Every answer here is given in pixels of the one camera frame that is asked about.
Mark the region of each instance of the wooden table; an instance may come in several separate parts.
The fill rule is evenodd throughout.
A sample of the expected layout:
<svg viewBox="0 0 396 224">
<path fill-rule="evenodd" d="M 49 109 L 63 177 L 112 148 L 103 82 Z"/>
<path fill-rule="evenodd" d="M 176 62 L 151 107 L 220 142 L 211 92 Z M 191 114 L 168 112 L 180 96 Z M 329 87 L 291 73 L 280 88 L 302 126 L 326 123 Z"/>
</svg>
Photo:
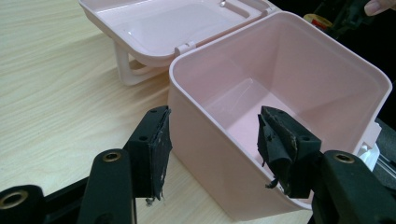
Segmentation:
<svg viewBox="0 0 396 224">
<path fill-rule="evenodd" d="M 168 75 L 133 87 L 118 78 L 113 44 L 78 0 L 0 3 L 0 191 L 45 195 L 89 175 L 100 152 L 121 148 L 144 114 L 166 105 Z M 165 200 L 139 223 L 235 223 L 171 154 Z M 299 211 L 246 223 L 306 223 Z"/>
</svg>

